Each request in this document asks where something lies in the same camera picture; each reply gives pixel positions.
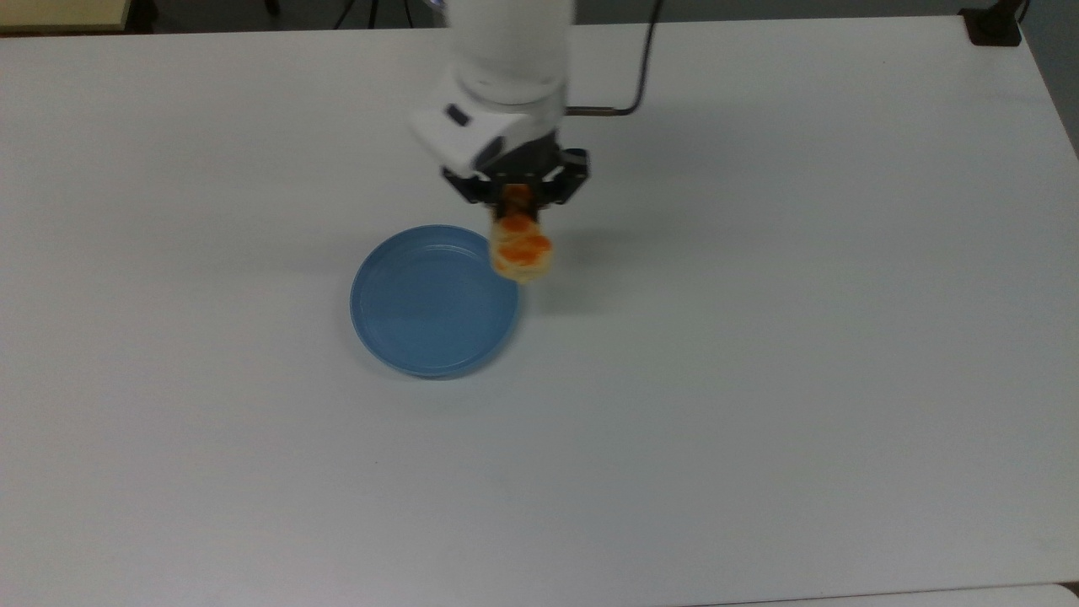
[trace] table surface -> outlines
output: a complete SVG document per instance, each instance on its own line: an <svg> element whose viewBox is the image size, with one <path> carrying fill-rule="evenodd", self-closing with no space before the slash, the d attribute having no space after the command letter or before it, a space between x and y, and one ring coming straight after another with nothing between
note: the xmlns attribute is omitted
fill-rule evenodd
<svg viewBox="0 0 1079 607"><path fill-rule="evenodd" d="M642 26L574 28L574 104ZM0 40L0 602L648 606L1079 574L1079 163L956 17L664 24L473 376L356 339L486 230L443 31Z"/></svg>
<svg viewBox="0 0 1079 607"><path fill-rule="evenodd" d="M0 31L123 29L131 0L3 0Z"/></svg>
<svg viewBox="0 0 1079 607"><path fill-rule="evenodd" d="M1075 594L1058 585L986 588L844 598L763 603L761 607L1077 607Z"/></svg>

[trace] blue plate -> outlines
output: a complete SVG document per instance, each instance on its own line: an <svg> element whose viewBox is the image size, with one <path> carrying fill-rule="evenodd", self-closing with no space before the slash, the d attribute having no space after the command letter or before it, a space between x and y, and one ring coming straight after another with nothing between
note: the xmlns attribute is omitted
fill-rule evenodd
<svg viewBox="0 0 1079 607"><path fill-rule="evenodd" d="M380 361L420 377L488 362L517 323L518 286L494 273L487 238L453 225L380 244L352 284L352 325Z"/></svg>

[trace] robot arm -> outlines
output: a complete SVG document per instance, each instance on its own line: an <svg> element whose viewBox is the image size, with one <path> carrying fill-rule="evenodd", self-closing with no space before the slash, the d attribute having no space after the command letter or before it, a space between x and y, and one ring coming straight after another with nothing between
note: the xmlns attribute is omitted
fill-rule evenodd
<svg viewBox="0 0 1079 607"><path fill-rule="evenodd" d="M563 150L574 0L450 0L450 65L412 128L467 199L505 213L527 187L528 211L563 204L588 177L588 154Z"/></svg>

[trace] gray floor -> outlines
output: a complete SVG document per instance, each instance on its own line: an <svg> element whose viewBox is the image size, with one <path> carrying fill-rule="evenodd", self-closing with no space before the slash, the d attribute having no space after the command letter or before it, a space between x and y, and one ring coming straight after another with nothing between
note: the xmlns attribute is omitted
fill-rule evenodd
<svg viewBox="0 0 1079 607"><path fill-rule="evenodd" d="M262 0L156 0L161 16L155 31L251 31L329 29L347 0L279 0L271 17ZM424 0L381 0L377 27L408 27L404 2L415 25L431 27ZM664 20L729 20L954 15L965 6L988 6L993 0L669 0ZM578 0L579 23L634 23L648 14L652 0ZM356 0L342 28L367 25L371 0ZM1023 24L1056 110L1079 149L1079 0L1032 0Z"/></svg>

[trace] black cable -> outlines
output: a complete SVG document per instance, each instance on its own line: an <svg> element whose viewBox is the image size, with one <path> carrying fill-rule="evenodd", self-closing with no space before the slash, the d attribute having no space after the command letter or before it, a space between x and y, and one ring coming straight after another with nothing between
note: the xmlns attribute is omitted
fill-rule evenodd
<svg viewBox="0 0 1079 607"><path fill-rule="evenodd" d="M367 13L367 29L374 29L374 17L379 15L379 0L371 0L371 10Z"/></svg>
<svg viewBox="0 0 1079 607"><path fill-rule="evenodd" d="M356 3L356 0L349 0L349 3L344 5L344 10L341 11L341 16L338 17L338 22L333 24L333 29L340 29L341 24L344 23L344 18L349 16L349 11L352 10L352 5Z"/></svg>
<svg viewBox="0 0 1079 607"><path fill-rule="evenodd" d="M641 71L637 77L637 95L633 102L628 108L613 107L591 107L572 106L565 108L565 115L629 115L641 107L644 100L644 87L648 83L648 60L652 58L652 38L656 32L656 24L659 23L659 12L664 8L664 0L656 0L652 5L652 15L648 17L648 32L644 37L644 50L641 53Z"/></svg>

